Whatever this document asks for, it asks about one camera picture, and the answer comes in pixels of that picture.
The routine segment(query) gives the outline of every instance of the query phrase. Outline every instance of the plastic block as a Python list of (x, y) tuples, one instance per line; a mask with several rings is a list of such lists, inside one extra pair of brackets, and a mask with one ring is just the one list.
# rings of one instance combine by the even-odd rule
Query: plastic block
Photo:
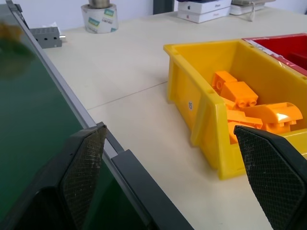
[(215, 73), (214, 79), (212, 81), (212, 88), (218, 94), (220, 94), (225, 82), (236, 82), (236, 81), (237, 79), (235, 79), (227, 71), (219, 71)]
[(303, 119), (301, 111), (292, 103), (264, 104), (242, 109), (247, 116), (260, 118), (263, 130), (280, 134), (290, 132), (290, 125)]
[(257, 94), (244, 81), (225, 82), (220, 96), (235, 102), (239, 108), (255, 106), (258, 99)]
[(234, 134), (234, 129), (235, 129), (236, 126), (246, 126), (246, 127), (253, 128), (251, 126), (241, 124), (241, 123), (238, 123), (238, 122), (234, 122), (234, 121), (228, 122), (230, 144), (238, 143), (238, 139), (236, 138), (236, 136)]
[(234, 102), (232, 102), (232, 101), (230, 101), (230, 100), (228, 100), (228, 99), (226, 99), (224, 97), (222, 97), (222, 99), (225, 102), (227, 109), (231, 109), (231, 110), (238, 109), (238, 107), (236, 106), (236, 103), (234, 103)]
[(229, 122), (235, 121), (258, 129), (261, 129), (263, 125), (261, 119), (254, 117), (246, 117), (246, 114), (244, 112), (236, 110), (227, 110), (227, 120)]

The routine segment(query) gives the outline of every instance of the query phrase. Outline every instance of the black pole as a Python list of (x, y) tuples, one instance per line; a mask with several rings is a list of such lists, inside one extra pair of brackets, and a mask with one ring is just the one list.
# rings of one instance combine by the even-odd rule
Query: black pole
[(153, 14), (172, 12), (174, 0), (153, 0)]

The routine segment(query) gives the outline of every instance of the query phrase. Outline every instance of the stacked white boxes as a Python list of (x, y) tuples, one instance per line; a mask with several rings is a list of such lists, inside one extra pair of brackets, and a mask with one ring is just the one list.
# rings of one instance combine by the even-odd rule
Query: stacked white boxes
[(210, 2), (179, 2), (178, 18), (195, 23), (227, 16), (230, 13), (231, 0), (216, 0)]

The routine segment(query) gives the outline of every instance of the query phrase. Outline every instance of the white table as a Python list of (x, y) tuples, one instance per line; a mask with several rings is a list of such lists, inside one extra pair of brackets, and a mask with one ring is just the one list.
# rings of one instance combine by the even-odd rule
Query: white table
[(45, 50), (96, 122), (107, 124), (196, 230), (271, 229), (246, 176), (219, 181), (176, 107), (167, 102), (164, 44), (307, 32), (307, 16), (264, 9), (195, 24), (176, 13), (126, 21), (111, 34), (65, 31)]

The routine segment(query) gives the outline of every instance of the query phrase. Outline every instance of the yellow plastic bin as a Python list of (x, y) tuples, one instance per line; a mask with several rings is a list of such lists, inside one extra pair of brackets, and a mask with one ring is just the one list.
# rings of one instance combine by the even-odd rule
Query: yellow plastic bin
[(257, 104), (290, 102), (304, 119), (282, 134), (307, 157), (307, 80), (299, 72), (243, 40), (165, 45), (170, 56), (168, 98), (174, 101), (220, 179), (245, 173), (238, 144), (230, 144), (226, 105), (211, 87), (216, 71), (245, 81), (259, 96)]

